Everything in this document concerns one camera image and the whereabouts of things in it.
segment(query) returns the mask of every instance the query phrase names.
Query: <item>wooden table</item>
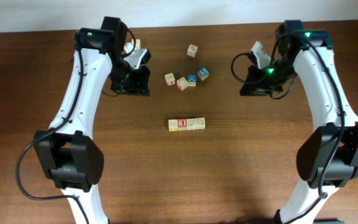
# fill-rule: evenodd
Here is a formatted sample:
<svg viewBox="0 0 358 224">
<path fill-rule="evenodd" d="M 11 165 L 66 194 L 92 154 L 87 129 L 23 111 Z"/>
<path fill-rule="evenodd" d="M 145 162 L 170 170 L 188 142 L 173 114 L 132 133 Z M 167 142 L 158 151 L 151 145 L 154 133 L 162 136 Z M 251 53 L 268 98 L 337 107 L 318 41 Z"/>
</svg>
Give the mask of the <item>wooden table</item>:
<svg viewBox="0 0 358 224">
<path fill-rule="evenodd" d="M 233 57 L 256 40 L 271 52 L 278 24 L 133 29 L 150 49 L 151 96 L 102 95 L 94 141 L 104 153 L 99 183 L 114 223 L 229 223 L 273 217 L 299 178 L 295 157 L 313 132 L 301 82 L 284 100 L 241 97 L 230 73 Z M 336 68 L 358 115 L 358 21 L 308 22 L 331 34 Z M 74 31 L 0 34 L 0 223 L 74 223 L 66 200 L 36 202 L 16 186 L 14 167 L 37 129 L 57 113 L 71 75 Z M 186 55 L 199 47 L 196 59 Z M 250 62 L 240 58 L 245 78 Z M 210 71 L 196 88 L 167 87 L 176 78 Z M 205 117 L 206 129 L 169 133 L 167 120 Z M 31 150 L 21 176 L 34 195 L 61 192 Z M 358 223 L 358 179 L 324 206 L 319 218 Z"/>
</svg>

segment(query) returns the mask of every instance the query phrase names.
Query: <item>white wall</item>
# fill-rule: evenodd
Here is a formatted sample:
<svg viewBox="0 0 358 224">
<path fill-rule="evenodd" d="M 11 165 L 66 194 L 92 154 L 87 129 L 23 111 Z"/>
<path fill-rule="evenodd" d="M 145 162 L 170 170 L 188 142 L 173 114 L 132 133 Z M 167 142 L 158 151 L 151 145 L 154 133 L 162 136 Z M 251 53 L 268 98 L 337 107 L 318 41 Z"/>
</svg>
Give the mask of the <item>white wall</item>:
<svg viewBox="0 0 358 224">
<path fill-rule="evenodd" d="M 0 0 L 0 32 L 358 19 L 358 0 Z"/>
</svg>

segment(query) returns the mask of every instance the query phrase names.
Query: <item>cube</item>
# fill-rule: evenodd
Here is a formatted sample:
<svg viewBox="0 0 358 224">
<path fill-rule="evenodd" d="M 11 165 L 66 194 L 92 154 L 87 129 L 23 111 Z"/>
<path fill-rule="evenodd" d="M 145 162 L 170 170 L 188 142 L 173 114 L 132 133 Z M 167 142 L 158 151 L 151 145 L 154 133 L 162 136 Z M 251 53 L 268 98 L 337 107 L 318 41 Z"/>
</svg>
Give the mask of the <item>cube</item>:
<svg viewBox="0 0 358 224">
<path fill-rule="evenodd" d="M 187 130 L 187 120 L 186 119 L 178 119 L 178 129 L 179 129 L 179 131 Z"/>
<path fill-rule="evenodd" d="M 139 50 L 140 48 L 141 48 L 140 39 L 136 39 L 135 49 Z"/>
<path fill-rule="evenodd" d="M 173 73 L 165 75 L 165 82 L 168 86 L 175 84 L 175 77 L 173 76 Z"/>
<path fill-rule="evenodd" d="M 189 86 L 196 86 L 197 83 L 197 76 L 196 75 L 188 75 L 187 81 L 189 83 Z"/>
<path fill-rule="evenodd" d="M 197 52 L 198 52 L 198 47 L 193 44 L 190 44 L 189 48 L 187 49 L 187 55 L 191 57 L 196 57 Z"/>
<path fill-rule="evenodd" d="M 197 129 L 197 124 L 196 124 L 196 120 L 193 119 L 187 119 L 187 130 L 196 130 Z"/>
<path fill-rule="evenodd" d="M 168 128 L 169 131 L 179 131 L 178 120 L 177 119 L 168 120 Z"/>
<path fill-rule="evenodd" d="M 202 67 L 200 70 L 198 70 L 197 76 L 200 78 L 200 80 L 204 81 L 209 77 L 209 71 L 205 67 Z"/>
<path fill-rule="evenodd" d="M 185 77 L 181 77 L 177 81 L 177 85 L 181 91 L 183 91 L 185 88 L 189 86 L 189 83 L 187 82 Z"/>
<path fill-rule="evenodd" d="M 205 128 L 205 118 L 196 118 L 196 128 L 197 129 Z"/>
</svg>

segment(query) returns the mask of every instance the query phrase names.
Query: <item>block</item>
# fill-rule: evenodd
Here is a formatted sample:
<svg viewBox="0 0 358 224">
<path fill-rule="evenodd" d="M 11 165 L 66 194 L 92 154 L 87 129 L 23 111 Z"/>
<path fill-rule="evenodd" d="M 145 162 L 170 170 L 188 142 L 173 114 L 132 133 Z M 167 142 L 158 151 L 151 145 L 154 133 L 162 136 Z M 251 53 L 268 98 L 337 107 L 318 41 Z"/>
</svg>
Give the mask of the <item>block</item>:
<svg viewBox="0 0 358 224">
<path fill-rule="evenodd" d="M 205 128 L 205 118 L 196 118 L 196 127 L 197 129 L 204 129 Z"/>
<path fill-rule="evenodd" d="M 177 85 L 181 91 L 183 91 L 185 88 L 189 86 L 189 83 L 187 82 L 185 77 L 181 77 L 177 81 Z"/>
<path fill-rule="evenodd" d="M 168 120 L 168 128 L 169 131 L 179 131 L 178 120 L 177 119 Z"/>
<path fill-rule="evenodd" d="M 196 86 L 196 84 L 197 84 L 197 76 L 196 75 L 188 75 L 187 76 L 187 82 L 189 83 L 189 86 Z"/>
<path fill-rule="evenodd" d="M 136 45 L 135 45 L 135 49 L 139 50 L 141 48 L 141 44 L 140 44 L 140 39 L 136 39 Z"/>
<path fill-rule="evenodd" d="M 198 47 L 193 44 L 190 44 L 189 48 L 187 49 L 187 55 L 191 57 L 196 57 L 197 52 L 198 52 Z"/>
<path fill-rule="evenodd" d="M 186 119 L 187 121 L 187 130 L 196 130 L 197 129 L 197 124 L 196 124 L 196 120 L 193 119 Z"/>
<path fill-rule="evenodd" d="M 179 131 L 187 130 L 187 120 L 186 119 L 178 119 L 178 129 L 179 129 Z"/>
<path fill-rule="evenodd" d="M 200 78 L 200 80 L 204 81 L 209 77 L 209 71 L 205 67 L 202 67 L 200 70 L 198 70 L 197 76 Z"/>
<path fill-rule="evenodd" d="M 173 76 L 173 73 L 165 75 L 165 82 L 168 86 L 175 84 L 175 77 Z"/>
</svg>

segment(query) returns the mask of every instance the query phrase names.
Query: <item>table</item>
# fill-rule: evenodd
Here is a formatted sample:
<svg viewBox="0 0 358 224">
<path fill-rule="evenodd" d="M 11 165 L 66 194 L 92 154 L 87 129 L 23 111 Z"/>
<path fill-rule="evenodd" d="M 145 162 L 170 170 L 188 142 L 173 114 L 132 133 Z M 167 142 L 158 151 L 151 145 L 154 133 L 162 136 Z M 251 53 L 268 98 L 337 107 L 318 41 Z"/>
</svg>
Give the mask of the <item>table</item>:
<svg viewBox="0 0 358 224">
<path fill-rule="evenodd" d="M 101 96 L 94 141 L 104 153 L 99 183 L 113 223 L 230 223 L 271 218 L 299 178 L 296 152 L 313 132 L 301 82 L 284 100 L 241 97 L 230 73 L 233 57 L 256 40 L 271 52 L 278 24 L 133 29 L 150 49 L 151 96 Z M 336 68 L 358 115 L 358 21 L 307 22 L 331 34 Z M 16 186 L 14 167 L 35 130 L 46 130 L 71 75 L 75 31 L 0 34 L 0 223 L 73 223 L 66 200 L 36 202 Z M 186 55 L 199 47 L 196 59 Z M 250 62 L 239 58 L 245 78 Z M 163 76 L 210 76 L 181 92 Z M 205 117 L 206 129 L 168 132 L 168 119 Z M 47 180 L 34 150 L 21 176 L 33 195 L 61 192 Z M 358 179 L 349 181 L 319 213 L 358 223 Z"/>
</svg>

